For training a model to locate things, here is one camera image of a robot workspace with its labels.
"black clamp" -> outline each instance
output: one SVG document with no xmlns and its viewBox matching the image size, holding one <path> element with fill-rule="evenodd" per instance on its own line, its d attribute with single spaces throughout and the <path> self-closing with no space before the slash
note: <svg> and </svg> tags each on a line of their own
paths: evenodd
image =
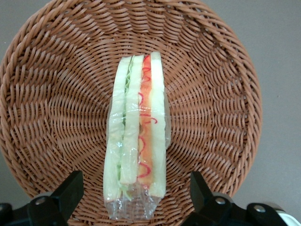
<svg viewBox="0 0 301 226">
<path fill-rule="evenodd" d="M 246 210 L 214 196 L 200 172 L 191 173 L 190 195 L 195 212 L 182 226 L 287 226 L 270 206 L 251 203 Z"/>
<path fill-rule="evenodd" d="M 12 210 L 0 204 L 0 226 L 67 226 L 67 221 L 84 195 L 82 171 L 72 172 L 52 193 Z"/>
</svg>

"wicker weave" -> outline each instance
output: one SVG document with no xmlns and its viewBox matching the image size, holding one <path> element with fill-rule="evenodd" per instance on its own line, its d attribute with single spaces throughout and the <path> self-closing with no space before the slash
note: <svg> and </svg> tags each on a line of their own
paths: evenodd
<svg viewBox="0 0 301 226">
<path fill-rule="evenodd" d="M 151 221 L 193 211 L 190 172 L 232 196 L 254 161 L 261 95 L 233 31 L 199 0 L 53 0 L 24 24 L 0 67 L 0 144 L 29 196 L 83 170 L 71 225 L 109 220 L 103 204 L 106 118 L 122 56 L 159 50 L 172 116 L 167 194 Z"/>
</svg>

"plastic wrap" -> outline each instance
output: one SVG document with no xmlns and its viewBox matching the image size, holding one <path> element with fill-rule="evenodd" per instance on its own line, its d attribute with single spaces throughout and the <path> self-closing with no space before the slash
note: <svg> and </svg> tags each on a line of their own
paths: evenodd
<svg viewBox="0 0 301 226">
<path fill-rule="evenodd" d="M 112 99 L 110 101 L 109 112 L 111 112 Z M 171 139 L 171 117 L 169 110 L 169 103 L 167 99 L 167 95 L 165 93 L 164 98 L 164 106 L 165 106 L 165 150 L 164 155 L 166 154 L 166 149 L 170 145 Z M 126 112 L 120 112 L 116 114 L 116 118 L 121 118 L 123 121 L 126 120 Z M 107 137 L 106 142 L 108 143 L 108 138 L 110 136 L 109 133 L 109 120 L 110 114 L 108 114 L 107 118 Z M 116 143 L 116 145 L 121 149 L 123 147 L 123 143 Z M 140 220 L 140 219 L 150 219 L 153 217 L 154 211 L 161 201 L 162 197 L 156 197 L 149 195 L 149 189 L 143 185 L 141 185 L 138 181 L 133 184 L 130 184 L 125 191 L 125 188 L 120 185 L 121 195 L 118 199 L 104 200 L 105 207 L 109 213 L 110 218 L 112 219 L 121 219 L 127 218 L 131 220 Z"/>
<path fill-rule="evenodd" d="M 143 78 L 135 81 L 140 89 Z M 153 91 L 152 104 L 147 105 L 135 84 L 130 85 L 126 97 L 113 93 L 110 102 L 104 203 L 112 219 L 150 219 L 166 192 L 169 103 L 165 91 L 158 96 Z"/>
</svg>

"wicker basket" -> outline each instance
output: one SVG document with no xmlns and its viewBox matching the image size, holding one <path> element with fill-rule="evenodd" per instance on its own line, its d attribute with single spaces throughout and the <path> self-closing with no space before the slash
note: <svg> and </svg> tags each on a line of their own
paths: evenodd
<svg viewBox="0 0 301 226">
<path fill-rule="evenodd" d="M 254 161 L 261 95 L 233 31 L 199 0 L 53 0 L 24 24 L 0 67 L 0 144 L 33 197 L 83 170 L 71 225 L 109 220 L 103 204 L 106 118 L 122 56 L 159 50 L 172 116 L 167 194 L 151 221 L 180 225 L 193 211 L 190 172 L 232 196 Z"/>
</svg>

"gray background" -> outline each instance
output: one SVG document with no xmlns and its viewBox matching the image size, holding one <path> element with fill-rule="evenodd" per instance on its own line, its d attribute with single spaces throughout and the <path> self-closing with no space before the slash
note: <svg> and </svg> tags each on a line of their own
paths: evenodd
<svg viewBox="0 0 301 226">
<path fill-rule="evenodd" d="M 0 0 L 0 59 L 24 22 L 48 0 Z M 237 34 L 258 73 L 263 127 L 254 165 L 234 196 L 274 202 L 301 222 L 301 1 L 203 0 Z M 29 201 L 0 155 L 0 202 Z"/>
</svg>

